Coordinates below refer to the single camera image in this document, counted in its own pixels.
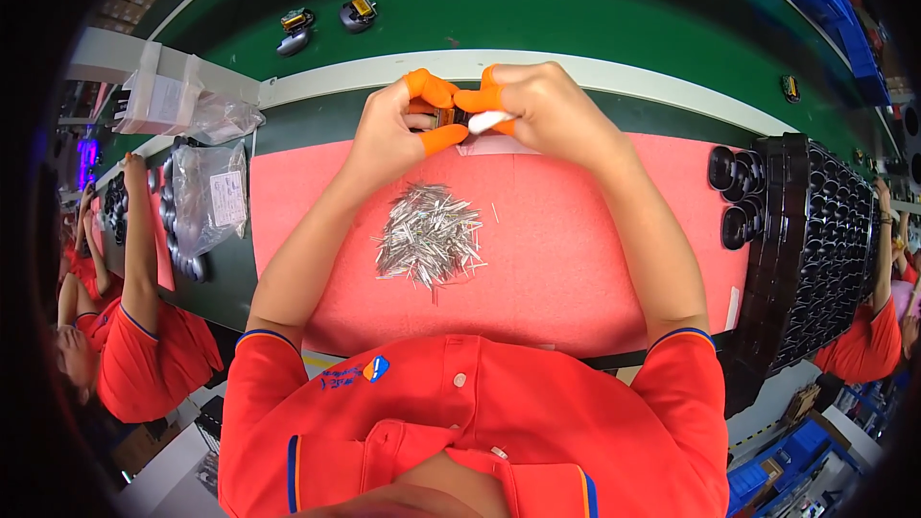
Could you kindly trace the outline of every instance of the plastic bag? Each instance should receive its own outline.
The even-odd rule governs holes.
[[[201,59],[189,55],[182,80],[177,81],[156,74],[161,50],[160,43],[145,43],[137,71],[112,96],[116,104],[114,117],[119,120],[115,132],[174,135],[189,127],[201,94]]]
[[[206,94],[198,99],[187,136],[207,144],[223,144],[256,130],[265,116],[255,105],[224,96]]]
[[[246,228],[246,151],[181,146],[173,157],[176,242],[194,259]]]

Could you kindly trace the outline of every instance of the white sticker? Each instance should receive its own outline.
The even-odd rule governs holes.
[[[726,313],[726,330],[736,327],[736,315],[739,313],[739,289],[732,287],[730,291],[730,310]]]
[[[246,203],[243,201],[243,183],[239,171],[211,177],[211,203],[214,206],[215,226],[246,220]]]

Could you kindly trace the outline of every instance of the red polo shirt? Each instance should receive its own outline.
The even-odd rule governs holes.
[[[204,320],[162,300],[156,336],[128,316],[121,298],[98,315],[77,317],[74,326],[101,352],[99,401],[125,423],[166,416],[208,382],[214,370],[224,369]]]
[[[72,244],[67,245],[63,253],[70,260],[71,274],[83,283],[89,298],[96,303],[98,309],[106,308],[113,300],[121,296],[123,282],[119,277],[109,272],[109,290],[105,294],[99,294],[99,288],[96,284],[96,264],[93,259],[79,257]]]
[[[392,342],[308,382],[298,349],[255,330],[230,367],[218,498],[233,516],[279,516],[445,451],[499,479],[514,517],[723,516],[724,399],[713,342],[695,329],[654,345],[631,386],[565,354],[461,335]]]
[[[850,330],[815,355],[813,364],[835,374],[848,385],[881,380],[902,360],[902,329],[895,316],[892,296],[873,316],[873,308],[860,305]]]

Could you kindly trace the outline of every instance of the hand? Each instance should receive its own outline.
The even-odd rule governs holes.
[[[880,203],[880,214],[889,216],[892,219],[892,213],[890,213],[890,204],[889,204],[889,187],[886,186],[886,182],[882,178],[874,178],[873,186],[876,187],[876,194],[878,195],[877,201]]]
[[[147,165],[140,154],[126,153],[124,156],[124,187],[131,196],[132,190],[147,187]]]
[[[87,183],[83,188],[83,196],[80,197],[80,211],[85,212],[89,207],[89,203],[93,201],[93,196],[96,194],[96,187],[93,183]]]
[[[467,137],[464,125],[433,129],[435,108],[452,108],[457,87],[426,69],[406,74],[372,93],[354,134],[342,172],[360,180],[369,193],[406,174],[426,156]],[[421,129],[418,134],[410,129]]]
[[[902,317],[901,326],[903,330],[914,329],[914,328],[917,328],[918,326],[918,317],[916,317],[915,315],[909,314],[911,312],[912,312],[912,309],[909,308],[908,310],[905,311],[905,316]]]
[[[492,65],[478,91],[457,91],[454,103],[472,113],[504,110],[521,118],[494,127],[541,154],[597,172],[622,135],[555,62]]]

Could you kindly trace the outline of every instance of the orange glove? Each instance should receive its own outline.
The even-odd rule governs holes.
[[[417,119],[420,114],[432,114],[436,108],[453,108],[451,99],[458,87],[444,79],[434,76],[426,69],[418,69],[403,75],[403,81],[409,88],[409,107],[406,124],[410,128],[430,128],[431,121],[425,118]],[[425,146],[425,155],[443,151],[448,146],[457,144],[467,137],[464,125],[453,124],[440,129],[432,129],[418,133]]]
[[[502,106],[502,89],[504,84],[499,84],[493,78],[493,69],[497,64],[491,64],[483,71],[480,79],[480,89],[477,91],[456,91],[454,103],[458,108],[469,113],[486,112],[487,110],[507,109]],[[515,121],[506,120],[492,127],[492,130],[513,136],[515,134]]]

